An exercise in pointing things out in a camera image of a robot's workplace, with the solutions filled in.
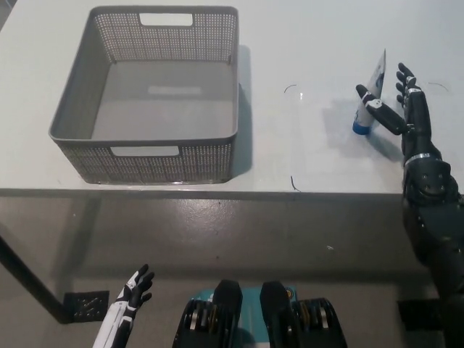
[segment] table leg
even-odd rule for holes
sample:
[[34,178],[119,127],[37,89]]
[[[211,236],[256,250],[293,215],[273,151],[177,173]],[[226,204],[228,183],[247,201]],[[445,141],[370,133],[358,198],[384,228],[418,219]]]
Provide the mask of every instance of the table leg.
[[102,321],[108,291],[66,293],[61,303],[0,236],[0,263],[60,324]]

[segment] blue tube cap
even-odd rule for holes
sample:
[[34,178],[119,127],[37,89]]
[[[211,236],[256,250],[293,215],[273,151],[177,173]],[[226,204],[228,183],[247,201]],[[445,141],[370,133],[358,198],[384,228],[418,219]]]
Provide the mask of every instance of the blue tube cap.
[[366,136],[370,133],[370,127],[365,127],[360,125],[356,121],[353,122],[353,132],[359,134],[360,136]]

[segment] robotic arm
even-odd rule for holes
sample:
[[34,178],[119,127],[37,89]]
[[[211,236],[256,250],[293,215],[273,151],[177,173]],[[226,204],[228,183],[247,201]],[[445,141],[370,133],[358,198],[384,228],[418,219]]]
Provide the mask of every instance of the robotic arm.
[[413,73],[402,63],[398,68],[397,101],[404,119],[363,85],[356,90],[380,124],[402,135],[403,223],[439,293],[447,348],[464,347],[464,203],[451,166],[431,141],[426,96]]
[[143,294],[153,285],[154,273],[146,273],[147,271],[148,265],[142,266],[124,285],[104,317],[94,348],[125,348],[137,310],[152,298],[150,293]]

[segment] perforated basket side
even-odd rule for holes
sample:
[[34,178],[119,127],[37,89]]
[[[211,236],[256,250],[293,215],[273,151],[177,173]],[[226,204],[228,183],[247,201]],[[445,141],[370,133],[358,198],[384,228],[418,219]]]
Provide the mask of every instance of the perforated basket side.
[[60,147],[88,183],[221,183],[231,179],[233,144],[180,146],[171,157],[119,157],[109,148]]
[[111,61],[95,25],[87,25],[50,134],[87,139],[92,135]]
[[[191,13],[193,24],[186,27],[146,26],[139,18],[139,13],[179,12]],[[94,12],[94,22],[113,62],[231,62],[238,49],[238,15],[229,7],[99,7]]]

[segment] tape mark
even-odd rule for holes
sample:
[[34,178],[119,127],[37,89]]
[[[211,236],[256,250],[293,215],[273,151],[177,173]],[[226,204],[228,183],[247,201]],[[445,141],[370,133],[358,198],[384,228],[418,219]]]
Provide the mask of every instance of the tape mark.
[[450,91],[446,86],[444,86],[444,85],[442,85],[441,83],[438,83],[438,82],[429,82],[428,84],[443,87],[444,89],[446,89],[447,92]]
[[285,91],[283,91],[283,92],[284,92],[284,93],[287,92],[287,89],[289,89],[290,87],[294,87],[294,86],[296,86],[296,85],[290,85],[290,86],[288,86],[287,88],[285,88]]
[[299,189],[297,189],[297,188],[295,187],[295,184],[294,184],[294,182],[293,182],[293,176],[291,176],[291,175],[290,175],[290,181],[291,181],[291,187],[293,187],[293,189],[294,189],[295,191],[301,192]]

